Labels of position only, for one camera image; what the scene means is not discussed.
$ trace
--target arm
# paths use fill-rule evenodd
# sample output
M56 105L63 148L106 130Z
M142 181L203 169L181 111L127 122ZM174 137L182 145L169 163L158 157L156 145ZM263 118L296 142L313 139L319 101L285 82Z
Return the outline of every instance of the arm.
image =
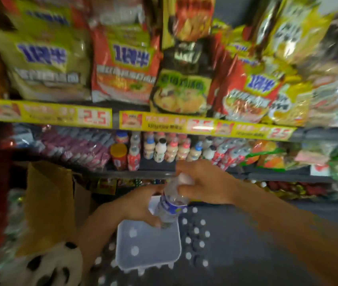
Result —
M96 209L79 230L77 237L77 245L83 256L83 275L89 271L121 221L140 220L151 226L160 226L159 218L150 213L148 204L150 197L162 190L162 185L138 187Z
M212 204L234 204L269 231L326 285L338 285L338 225L282 201L256 185L223 172L209 161L177 163L177 172L190 174L195 186L180 193Z

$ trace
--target hand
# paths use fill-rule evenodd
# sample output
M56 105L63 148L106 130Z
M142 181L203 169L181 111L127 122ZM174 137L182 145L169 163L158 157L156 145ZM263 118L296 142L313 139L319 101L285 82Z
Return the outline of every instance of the hand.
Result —
M160 227L160 219L148 210L150 198L164 191L164 185L148 185L135 188L116 200L123 213L123 220L144 221L152 227Z
M206 159L193 162L178 161L176 176L180 173L190 175L195 185L179 186L179 194L209 204L233 204L233 192L239 188L241 183Z

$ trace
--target plastic water bottle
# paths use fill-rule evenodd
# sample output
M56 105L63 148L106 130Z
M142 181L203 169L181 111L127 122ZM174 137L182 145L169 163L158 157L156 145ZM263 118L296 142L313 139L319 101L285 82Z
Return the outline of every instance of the plastic water bottle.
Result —
M178 193L179 185L194 185L194 180L189 175L180 173L166 184L164 193L155 210L155 215L160 217L161 228L167 228L174 223L189 203L188 198L182 197Z

